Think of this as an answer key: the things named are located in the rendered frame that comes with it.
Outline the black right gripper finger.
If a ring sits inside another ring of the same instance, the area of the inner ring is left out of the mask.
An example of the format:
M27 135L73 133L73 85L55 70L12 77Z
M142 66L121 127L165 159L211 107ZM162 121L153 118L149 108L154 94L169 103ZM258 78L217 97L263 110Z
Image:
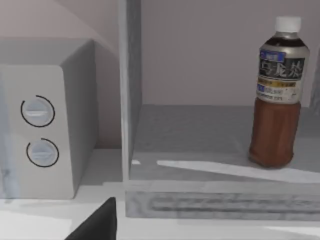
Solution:
M110 197L64 240L117 240L117 202Z

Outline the pale microwave oven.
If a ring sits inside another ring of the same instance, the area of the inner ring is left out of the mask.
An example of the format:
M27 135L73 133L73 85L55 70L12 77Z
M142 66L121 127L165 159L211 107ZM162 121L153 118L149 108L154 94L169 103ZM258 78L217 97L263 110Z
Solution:
M0 37L0 199L72 199L97 139L94 41Z

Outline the brown tea bottle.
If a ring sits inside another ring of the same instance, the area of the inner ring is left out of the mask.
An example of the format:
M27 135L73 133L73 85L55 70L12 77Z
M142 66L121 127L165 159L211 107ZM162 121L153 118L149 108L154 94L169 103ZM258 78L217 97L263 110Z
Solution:
M249 158L282 168L294 156L310 50L299 36L300 16L278 16L275 33L259 49Z

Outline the grey cabinet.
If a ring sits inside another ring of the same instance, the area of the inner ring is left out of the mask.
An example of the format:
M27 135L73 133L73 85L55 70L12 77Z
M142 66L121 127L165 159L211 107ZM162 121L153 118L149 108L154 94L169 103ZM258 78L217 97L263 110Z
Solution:
M130 218L320 222L320 0L118 0ZM256 96L299 99L290 162L249 153Z

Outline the round pale microwave knob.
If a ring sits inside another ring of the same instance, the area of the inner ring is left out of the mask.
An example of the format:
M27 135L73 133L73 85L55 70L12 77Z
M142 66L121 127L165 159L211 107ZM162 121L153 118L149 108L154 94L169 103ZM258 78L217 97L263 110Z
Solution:
M54 105L41 95L23 100L20 105L20 113L24 121L35 128L49 126L56 116Z
M25 151L28 160L40 168L50 168L54 166L60 157L60 152L56 144L47 138L40 138L29 142Z

